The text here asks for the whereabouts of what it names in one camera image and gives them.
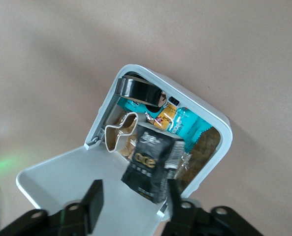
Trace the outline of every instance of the open lid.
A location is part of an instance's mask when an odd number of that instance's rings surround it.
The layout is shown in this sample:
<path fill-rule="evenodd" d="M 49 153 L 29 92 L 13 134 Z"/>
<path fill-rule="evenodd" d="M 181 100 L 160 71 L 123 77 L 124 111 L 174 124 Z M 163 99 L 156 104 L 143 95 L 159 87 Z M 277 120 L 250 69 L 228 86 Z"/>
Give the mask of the open lid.
<path fill-rule="evenodd" d="M 139 65 L 127 65 L 118 73 L 99 109 L 97 118 L 85 140 L 75 150 L 23 170 L 17 176 L 17 185 L 36 208 L 54 214 L 71 201 L 80 200 L 95 179 L 103 180 L 104 206 L 94 229 L 95 236 L 152 235 L 164 214 L 162 204 L 154 204 L 129 189 L 122 181 L 128 161 L 118 153 L 109 153 L 103 141 L 106 119 L 118 101 L 114 96 L 117 79 L 134 73 L 147 79 L 163 91 L 173 94 L 182 104 L 208 121 L 220 133 L 216 151 L 198 175 L 182 193 L 186 198 L 194 192 L 203 179 L 228 151 L 232 132 L 228 119 L 206 102 L 170 78 Z"/>

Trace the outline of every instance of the beige surface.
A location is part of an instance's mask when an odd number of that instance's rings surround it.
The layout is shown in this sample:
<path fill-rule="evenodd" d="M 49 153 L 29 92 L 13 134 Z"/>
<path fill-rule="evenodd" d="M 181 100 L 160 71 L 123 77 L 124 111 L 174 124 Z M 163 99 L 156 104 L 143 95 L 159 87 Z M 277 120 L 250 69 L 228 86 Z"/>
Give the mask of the beige surface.
<path fill-rule="evenodd" d="M 230 119 L 232 147 L 192 197 L 292 235 L 292 1 L 276 0 L 0 0 L 1 225 L 32 209 L 18 172 L 82 145 L 128 63 Z"/>

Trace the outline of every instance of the white plastic box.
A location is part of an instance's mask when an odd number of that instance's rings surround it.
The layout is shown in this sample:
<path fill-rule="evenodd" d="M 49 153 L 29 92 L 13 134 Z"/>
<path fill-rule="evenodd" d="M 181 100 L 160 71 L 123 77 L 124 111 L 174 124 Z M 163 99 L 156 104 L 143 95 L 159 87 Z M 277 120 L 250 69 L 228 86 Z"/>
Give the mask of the white plastic box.
<path fill-rule="evenodd" d="M 232 142 L 228 118 L 167 76 L 140 65 L 129 64 L 117 74 L 100 107 L 83 146 L 23 170 L 17 185 L 36 208 L 56 213 L 70 201 L 80 200 L 95 179 L 103 179 L 104 206 L 94 229 L 95 236 L 149 236 L 164 217 L 164 203 L 154 204 L 132 191 L 122 181 L 128 161 L 109 153 L 103 143 L 106 120 L 113 119 L 119 99 L 114 95 L 117 79 L 134 73 L 155 84 L 167 94 L 215 127 L 220 136 L 216 150 L 182 193 L 187 198 L 227 153 Z"/>

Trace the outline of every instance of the tape roll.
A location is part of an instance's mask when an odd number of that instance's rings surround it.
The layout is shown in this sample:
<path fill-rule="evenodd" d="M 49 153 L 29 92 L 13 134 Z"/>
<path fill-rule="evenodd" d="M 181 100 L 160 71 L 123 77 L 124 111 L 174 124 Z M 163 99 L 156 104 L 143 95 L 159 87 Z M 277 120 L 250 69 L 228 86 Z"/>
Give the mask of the tape roll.
<path fill-rule="evenodd" d="M 162 90 L 144 79 L 125 75 L 118 79 L 115 95 L 150 106 L 158 106 Z"/>

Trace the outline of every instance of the black snack packet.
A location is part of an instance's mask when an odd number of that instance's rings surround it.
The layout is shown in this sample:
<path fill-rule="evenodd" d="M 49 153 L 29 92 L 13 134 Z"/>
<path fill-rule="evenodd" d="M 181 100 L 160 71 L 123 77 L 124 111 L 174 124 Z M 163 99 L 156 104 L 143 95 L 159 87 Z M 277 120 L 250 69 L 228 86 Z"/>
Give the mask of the black snack packet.
<path fill-rule="evenodd" d="M 153 203 L 166 199 L 167 179 L 173 178 L 184 152 L 181 137 L 149 123 L 137 125 L 137 145 L 122 181 Z"/>

